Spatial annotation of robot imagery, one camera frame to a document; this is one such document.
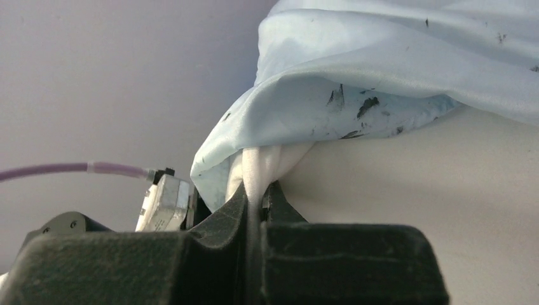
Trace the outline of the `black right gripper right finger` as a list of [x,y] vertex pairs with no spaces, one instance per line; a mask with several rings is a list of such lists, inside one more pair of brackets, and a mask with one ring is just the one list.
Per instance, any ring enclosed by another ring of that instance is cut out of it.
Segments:
[[263,207],[263,304],[449,304],[433,248],[415,227],[309,223],[278,182]]

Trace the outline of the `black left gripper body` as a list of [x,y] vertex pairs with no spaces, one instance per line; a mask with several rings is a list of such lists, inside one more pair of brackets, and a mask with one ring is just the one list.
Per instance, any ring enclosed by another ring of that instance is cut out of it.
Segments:
[[[199,224],[211,214],[196,189],[190,200],[190,211],[187,216],[193,220],[185,220],[182,224],[183,229]],[[18,252],[21,253],[30,241],[43,234],[84,234],[89,232],[113,232],[113,230],[83,213],[65,212],[50,219],[38,229],[28,232]]]

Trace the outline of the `white pillow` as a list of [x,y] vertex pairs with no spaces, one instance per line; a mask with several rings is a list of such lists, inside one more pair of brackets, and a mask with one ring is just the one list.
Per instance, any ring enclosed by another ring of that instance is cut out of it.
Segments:
[[226,195],[278,180],[312,222],[407,224],[452,304],[538,303],[538,128],[461,106],[386,139],[247,149]]

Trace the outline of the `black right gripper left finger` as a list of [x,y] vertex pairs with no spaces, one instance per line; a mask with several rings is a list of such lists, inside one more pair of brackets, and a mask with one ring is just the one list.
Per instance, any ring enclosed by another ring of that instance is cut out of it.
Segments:
[[247,195],[238,186],[188,231],[44,234],[10,271],[2,304],[239,304]]

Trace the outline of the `light blue pillowcase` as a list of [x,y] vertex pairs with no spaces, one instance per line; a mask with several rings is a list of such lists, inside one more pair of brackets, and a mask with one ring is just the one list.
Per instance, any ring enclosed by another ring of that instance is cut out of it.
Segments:
[[279,1],[258,34],[253,87],[191,167],[211,211],[246,148],[392,137],[460,105],[538,124],[537,1]]

